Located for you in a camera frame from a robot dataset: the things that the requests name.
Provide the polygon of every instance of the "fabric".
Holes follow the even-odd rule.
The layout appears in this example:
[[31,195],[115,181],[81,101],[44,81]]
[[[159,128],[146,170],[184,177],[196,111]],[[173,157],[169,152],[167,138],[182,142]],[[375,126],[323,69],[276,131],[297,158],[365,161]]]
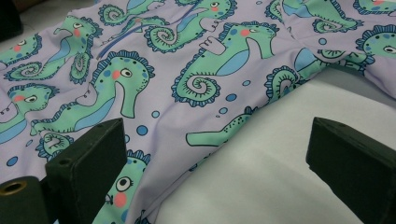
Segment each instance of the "fabric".
[[153,223],[257,109],[330,64],[395,97],[395,11],[383,0],[102,0],[74,10],[0,54],[0,182],[42,178],[93,125],[123,118],[128,162],[95,223]]

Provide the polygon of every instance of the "dark object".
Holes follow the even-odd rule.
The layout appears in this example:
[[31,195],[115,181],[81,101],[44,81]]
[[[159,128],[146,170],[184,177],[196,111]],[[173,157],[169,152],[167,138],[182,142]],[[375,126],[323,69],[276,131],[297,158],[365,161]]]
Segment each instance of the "dark object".
[[47,176],[0,185],[1,224],[92,223],[126,163],[122,119],[91,128],[46,164]]
[[364,223],[396,223],[396,151],[343,123],[315,118],[306,162]]
[[11,0],[1,1],[0,18],[0,41],[22,33],[20,14]]

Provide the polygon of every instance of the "lavender fabric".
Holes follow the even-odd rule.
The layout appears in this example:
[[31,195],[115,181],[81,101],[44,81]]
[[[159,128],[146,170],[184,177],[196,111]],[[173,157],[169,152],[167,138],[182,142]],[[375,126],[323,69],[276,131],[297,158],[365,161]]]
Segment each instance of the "lavender fabric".
[[256,110],[330,64],[395,97],[395,11],[384,0],[102,0],[74,10],[0,54],[0,183],[42,178],[93,125],[123,118],[128,162],[95,223],[153,223]]

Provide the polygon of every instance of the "white surface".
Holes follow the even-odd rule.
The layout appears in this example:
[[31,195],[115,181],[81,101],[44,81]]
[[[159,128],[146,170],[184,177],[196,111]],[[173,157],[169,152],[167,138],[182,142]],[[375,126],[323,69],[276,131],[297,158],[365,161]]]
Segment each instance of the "white surface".
[[[50,0],[33,7],[21,15],[25,33],[0,49],[90,5]],[[393,99],[361,77],[328,69],[257,112],[163,203],[156,223],[361,223],[305,162],[312,119],[344,122],[396,148],[395,108]]]

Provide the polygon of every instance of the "seahorse patterned cloth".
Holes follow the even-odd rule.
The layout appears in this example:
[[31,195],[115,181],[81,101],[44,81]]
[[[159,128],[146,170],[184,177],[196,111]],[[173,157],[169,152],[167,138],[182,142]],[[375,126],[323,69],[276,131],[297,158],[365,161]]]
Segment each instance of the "seahorse patterned cloth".
[[123,118],[128,162],[95,223],[153,223],[254,111],[330,64],[395,97],[395,11],[385,0],[103,0],[74,10],[0,54],[0,182],[42,178],[93,125]]

